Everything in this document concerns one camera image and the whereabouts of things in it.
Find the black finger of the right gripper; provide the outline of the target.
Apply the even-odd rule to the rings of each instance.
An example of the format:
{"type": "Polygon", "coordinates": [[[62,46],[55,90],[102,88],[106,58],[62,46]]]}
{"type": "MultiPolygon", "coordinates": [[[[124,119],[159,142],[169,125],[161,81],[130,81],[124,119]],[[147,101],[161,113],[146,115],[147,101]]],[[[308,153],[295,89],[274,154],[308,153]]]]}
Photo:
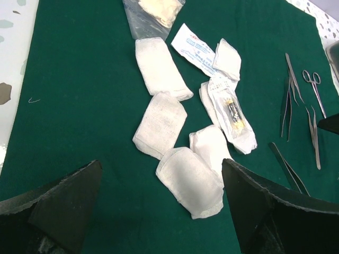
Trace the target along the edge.
{"type": "Polygon", "coordinates": [[[329,132],[339,132],[339,114],[320,120],[317,126],[329,132]]]}

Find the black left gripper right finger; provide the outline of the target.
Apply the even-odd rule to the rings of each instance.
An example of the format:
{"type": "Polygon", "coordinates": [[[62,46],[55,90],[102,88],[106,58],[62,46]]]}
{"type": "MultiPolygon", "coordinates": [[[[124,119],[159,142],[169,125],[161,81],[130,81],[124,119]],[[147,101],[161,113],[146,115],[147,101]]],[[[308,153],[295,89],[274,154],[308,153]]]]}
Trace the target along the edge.
{"type": "Polygon", "coordinates": [[[288,189],[231,159],[222,177],[242,253],[338,253],[338,204],[288,189]]]}

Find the small white gauze pad top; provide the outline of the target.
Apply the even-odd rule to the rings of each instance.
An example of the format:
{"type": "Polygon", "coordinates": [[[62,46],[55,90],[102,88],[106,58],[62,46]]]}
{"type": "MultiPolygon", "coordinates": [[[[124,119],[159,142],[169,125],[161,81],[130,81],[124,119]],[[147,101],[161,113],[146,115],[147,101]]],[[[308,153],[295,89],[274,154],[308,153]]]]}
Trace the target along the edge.
{"type": "Polygon", "coordinates": [[[237,50],[222,38],[216,47],[213,68],[232,80],[240,81],[241,63],[242,60],[237,50]]]}

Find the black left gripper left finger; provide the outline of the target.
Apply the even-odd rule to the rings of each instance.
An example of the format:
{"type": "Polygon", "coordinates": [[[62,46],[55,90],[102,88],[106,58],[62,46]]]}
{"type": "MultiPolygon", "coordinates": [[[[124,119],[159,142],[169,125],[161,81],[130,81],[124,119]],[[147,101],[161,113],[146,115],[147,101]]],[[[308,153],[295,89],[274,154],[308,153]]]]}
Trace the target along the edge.
{"type": "Polygon", "coordinates": [[[102,166],[94,160],[1,202],[1,253],[80,253],[102,166]]]}

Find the steel surgical scissors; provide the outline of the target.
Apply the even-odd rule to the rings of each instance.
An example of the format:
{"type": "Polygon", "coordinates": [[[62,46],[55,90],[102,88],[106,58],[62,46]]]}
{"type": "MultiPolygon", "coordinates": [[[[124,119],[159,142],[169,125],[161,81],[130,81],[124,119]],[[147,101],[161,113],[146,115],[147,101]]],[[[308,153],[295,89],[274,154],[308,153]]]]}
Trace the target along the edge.
{"type": "Polygon", "coordinates": [[[317,101],[318,101],[318,104],[319,104],[319,107],[320,107],[320,110],[322,112],[322,115],[323,115],[324,118],[327,118],[327,115],[326,115],[324,106],[322,104],[322,101],[320,99],[320,95],[319,95],[318,88],[317,88],[317,85],[319,85],[321,83],[321,78],[320,78],[319,74],[316,73],[316,72],[313,72],[312,75],[311,75],[307,70],[303,70],[302,76],[303,76],[303,79],[305,80],[305,82],[310,83],[312,85],[315,96],[317,98],[317,101]]]}

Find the clear pouch with dark item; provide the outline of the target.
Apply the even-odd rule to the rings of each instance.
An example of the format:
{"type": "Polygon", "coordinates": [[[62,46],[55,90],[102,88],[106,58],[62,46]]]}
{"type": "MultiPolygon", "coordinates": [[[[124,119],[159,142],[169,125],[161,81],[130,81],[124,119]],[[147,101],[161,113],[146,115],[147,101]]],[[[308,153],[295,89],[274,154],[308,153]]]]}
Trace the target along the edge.
{"type": "Polygon", "coordinates": [[[208,95],[227,141],[239,152],[247,155],[257,148],[257,141],[251,125],[243,114],[232,84],[233,81],[228,78],[210,78],[208,95]]]}

